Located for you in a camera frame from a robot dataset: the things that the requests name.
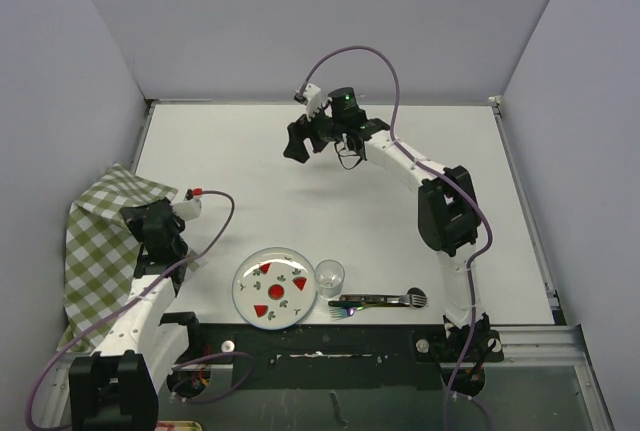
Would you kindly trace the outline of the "green white checkered tablecloth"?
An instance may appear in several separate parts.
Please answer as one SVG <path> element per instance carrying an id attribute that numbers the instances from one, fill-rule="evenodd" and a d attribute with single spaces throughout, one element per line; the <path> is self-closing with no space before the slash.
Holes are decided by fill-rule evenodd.
<path id="1" fill-rule="evenodd" d="M 178 190 L 132 174 L 114 164 L 71 204 L 66 230 L 64 311 L 68 326 L 57 347 L 74 338 L 75 352 L 93 350 L 110 329 L 88 329 L 126 303 L 140 243 L 119 210 L 167 198 Z"/>

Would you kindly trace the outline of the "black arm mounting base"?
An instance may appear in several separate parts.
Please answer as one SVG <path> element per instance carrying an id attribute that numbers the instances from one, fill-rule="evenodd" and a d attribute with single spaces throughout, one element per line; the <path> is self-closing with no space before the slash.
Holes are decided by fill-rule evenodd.
<path id="1" fill-rule="evenodd" d="M 473 340 L 447 337 L 440 325 L 294 325 L 267 331 L 241 324 L 203 324 L 197 356 L 218 353 L 206 365 L 175 371 L 163 389 L 204 400 L 215 389 L 355 390 L 396 386 L 445 387 L 456 361 L 457 382 L 479 391 L 484 368 L 504 352 L 491 331 Z"/>

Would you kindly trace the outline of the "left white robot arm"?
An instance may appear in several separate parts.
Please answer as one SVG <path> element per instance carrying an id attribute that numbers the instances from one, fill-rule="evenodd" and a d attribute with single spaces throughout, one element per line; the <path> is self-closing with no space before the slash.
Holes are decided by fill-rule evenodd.
<path id="1" fill-rule="evenodd" d="M 120 209 L 141 250 L 123 312 L 96 349 L 69 369 L 72 429 L 154 429 L 158 392 L 172 365 L 202 353 L 201 333 L 165 316 L 185 281 L 189 247 L 181 234 L 201 211 L 198 197 Z"/>

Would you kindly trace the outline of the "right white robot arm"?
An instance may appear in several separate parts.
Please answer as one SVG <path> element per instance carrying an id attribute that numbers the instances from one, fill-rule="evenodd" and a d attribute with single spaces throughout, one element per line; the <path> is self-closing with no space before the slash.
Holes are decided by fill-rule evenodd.
<path id="1" fill-rule="evenodd" d="M 438 164 L 404 144 L 391 125 L 367 116 L 351 87 L 324 95 L 307 84 L 294 100 L 305 112 L 287 126 L 286 158 L 304 163 L 311 152 L 343 145 L 360 163 L 381 167 L 416 195 L 419 235 L 437 253 L 441 268 L 446 350 L 456 359 L 469 359 L 481 347 L 476 326 L 483 312 L 474 277 L 482 218 L 468 170 Z"/>

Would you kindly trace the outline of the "clear drinking glass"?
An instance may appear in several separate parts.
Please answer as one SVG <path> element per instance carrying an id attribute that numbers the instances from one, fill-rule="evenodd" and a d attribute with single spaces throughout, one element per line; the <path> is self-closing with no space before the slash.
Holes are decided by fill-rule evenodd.
<path id="1" fill-rule="evenodd" d="M 341 294 L 344 279 L 345 269 L 336 260 L 323 260 L 315 267 L 316 291 L 326 301 L 336 299 Z"/>

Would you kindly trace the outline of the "white plate with strawberries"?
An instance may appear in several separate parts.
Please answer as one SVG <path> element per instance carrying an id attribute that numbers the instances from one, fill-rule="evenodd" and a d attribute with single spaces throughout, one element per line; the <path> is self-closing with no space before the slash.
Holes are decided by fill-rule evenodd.
<path id="1" fill-rule="evenodd" d="M 289 328 L 304 319 L 316 301 L 313 266 L 288 248 L 255 252 L 234 275 L 232 299 L 237 312 L 252 326 Z"/>

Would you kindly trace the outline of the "iridescent rainbow fork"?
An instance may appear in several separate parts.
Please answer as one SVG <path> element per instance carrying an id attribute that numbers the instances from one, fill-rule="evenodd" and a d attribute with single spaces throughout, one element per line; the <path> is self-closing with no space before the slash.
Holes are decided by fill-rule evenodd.
<path id="1" fill-rule="evenodd" d="M 329 315 L 332 320 L 338 321 L 354 316 L 359 311 L 364 311 L 372 308 L 386 307 L 383 303 L 355 303 L 349 304 L 347 302 L 330 301 Z"/>

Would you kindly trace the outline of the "silver fork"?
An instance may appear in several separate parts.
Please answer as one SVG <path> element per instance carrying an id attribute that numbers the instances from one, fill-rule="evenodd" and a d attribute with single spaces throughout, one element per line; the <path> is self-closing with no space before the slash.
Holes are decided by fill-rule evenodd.
<path id="1" fill-rule="evenodd" d="M 399 295 L 389 294 L 343 294 L 338 298 L 341 303 L 358 303 L 361 305 L 379 305 L 387 307 L 424 308 L 428 305 L 426 294 L 417 287 L 410 288 Z"/>

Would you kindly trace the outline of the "yellow rimmed tray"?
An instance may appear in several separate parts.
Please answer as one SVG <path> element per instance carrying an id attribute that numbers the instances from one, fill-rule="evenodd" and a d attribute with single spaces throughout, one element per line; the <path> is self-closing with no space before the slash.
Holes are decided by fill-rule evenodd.
<path id="1" fill-rule="evenodd" d="M 202 431 L 202 426 L 195 421 L 168 420 L 158 421 L 155 431 Z"/>

